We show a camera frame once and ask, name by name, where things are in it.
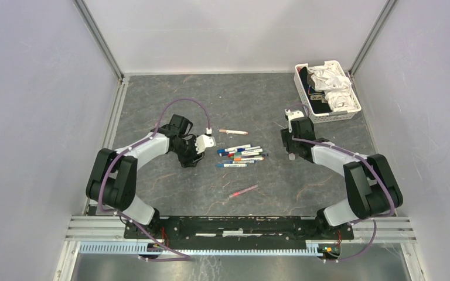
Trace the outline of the blue cap marker front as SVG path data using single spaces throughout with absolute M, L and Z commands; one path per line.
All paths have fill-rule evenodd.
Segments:
M 247 167 L 246 163 L 219 163 L 216 167 Z

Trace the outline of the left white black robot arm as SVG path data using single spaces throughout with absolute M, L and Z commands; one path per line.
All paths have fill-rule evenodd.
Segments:
M 205 150 L 216 143 L 211 130 L 196 136 L 190 132 L 192 128 L 191 121 L 174 114 L 168 124 L 151 130 L 138 142 L 116 150 L 101 149 L 91 170 L 86 196 L 139 223 L 138 231 L 144 237 L 156 237 L 161 230 L 159 211 L 136 195 L 137 173 L 145 164 L 169 152 L 177 155 L 182 167 L 195 167 L 204 158 Z

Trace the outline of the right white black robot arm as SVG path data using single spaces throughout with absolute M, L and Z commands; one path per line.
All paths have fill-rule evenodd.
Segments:
M 384 155 L 361 155 L 316 138 L 308 117 L 290 118 L 288 127 L 281 130 L 281 138 L 288 153 L 344 178 L 346 198 L 316 215 L 315 232 L 319 237 L 333 237 L 346 223 L 392 216 L 403 204 L 402 192 Z

